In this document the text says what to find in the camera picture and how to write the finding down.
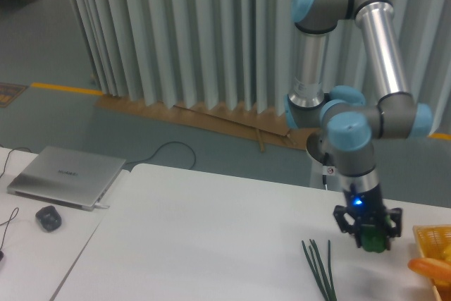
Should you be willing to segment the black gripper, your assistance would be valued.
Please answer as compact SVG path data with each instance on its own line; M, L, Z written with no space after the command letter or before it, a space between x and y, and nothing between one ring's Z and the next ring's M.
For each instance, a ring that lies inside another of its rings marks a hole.
M362 247L362 223L383 225L384 245L391 250L392 240L402 235L402 208L385 209L381 186L364 192L343 190L347 206L336 205L333 215L342 233L351 235Z

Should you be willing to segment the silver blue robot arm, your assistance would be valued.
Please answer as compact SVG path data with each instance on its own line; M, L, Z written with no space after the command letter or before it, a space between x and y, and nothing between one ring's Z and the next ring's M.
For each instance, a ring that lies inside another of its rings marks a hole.
M430 107L415 101L405 78L393 5L390 0L292 0L291 16L304 35L304 63L285 97L287 125L312 129L307 153L321 168L323 182L336 184L345 196L345 204L333 211L341 232L367 252L389 250L402 234L402 210L383 203L372 142L425 137L433 127ZM328 36L341 20L353 20L362 32L375 77L373 106L353 87L323 90Z

